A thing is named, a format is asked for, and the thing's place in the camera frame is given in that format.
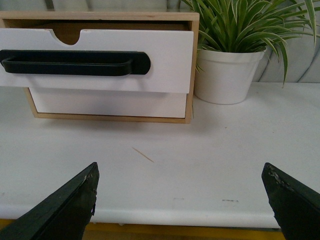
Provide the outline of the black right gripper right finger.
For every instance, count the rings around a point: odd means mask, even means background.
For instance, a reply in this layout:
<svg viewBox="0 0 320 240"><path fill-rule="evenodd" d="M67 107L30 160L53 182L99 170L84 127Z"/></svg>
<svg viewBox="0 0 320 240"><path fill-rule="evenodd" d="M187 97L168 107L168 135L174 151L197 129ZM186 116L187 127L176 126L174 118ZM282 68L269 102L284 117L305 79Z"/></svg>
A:
<svg viewBox="0 0 320 240"><path fill-rule="evenodd" d="M320 238L320 194L271 163L261 178L274 218L286 240Z"/></svg>

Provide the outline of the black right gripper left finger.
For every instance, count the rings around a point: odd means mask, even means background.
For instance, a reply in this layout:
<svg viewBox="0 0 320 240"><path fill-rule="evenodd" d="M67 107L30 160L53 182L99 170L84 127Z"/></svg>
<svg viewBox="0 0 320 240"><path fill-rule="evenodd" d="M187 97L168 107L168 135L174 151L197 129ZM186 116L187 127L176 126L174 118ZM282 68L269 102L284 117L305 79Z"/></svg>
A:
<svg viewBox="0 0 320 240"><path fill-rule="evenodd" d="M95 214L96 162L0 231L2 240L80 240Z"/></svg>

